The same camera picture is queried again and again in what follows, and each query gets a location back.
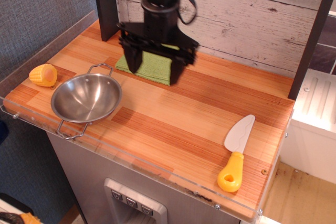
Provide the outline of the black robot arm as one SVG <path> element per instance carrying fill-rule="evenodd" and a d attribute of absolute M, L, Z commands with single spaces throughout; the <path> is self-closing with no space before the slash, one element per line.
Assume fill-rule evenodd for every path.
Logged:
<path fill-rule="evenodd" d="M 170 84 L 176 84 L 185 67 L 193 64 L 198 42 L 185 35 L 177 22 L 182 20 L 180 0 L 142 0 L 142 23 L 119 23 L 120 43 L 128 69 L 137 73 L 143 63 L 143 53 L 169 58 L 172 62 Z"/>

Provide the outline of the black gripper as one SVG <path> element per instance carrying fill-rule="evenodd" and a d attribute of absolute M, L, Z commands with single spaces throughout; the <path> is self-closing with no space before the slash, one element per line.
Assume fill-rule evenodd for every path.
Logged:
<path fill-rule="evenodd" d="M 142 23 L 118 23 L 120 44 L 129 70 L 136 73 L 142 64 L 143 51 L 172 59 L 170 85 L 177 84 L 185 67 L 195 61 L 198 43 L 178 27 L 180 0 L 165 5 L 141 1 Z"/>

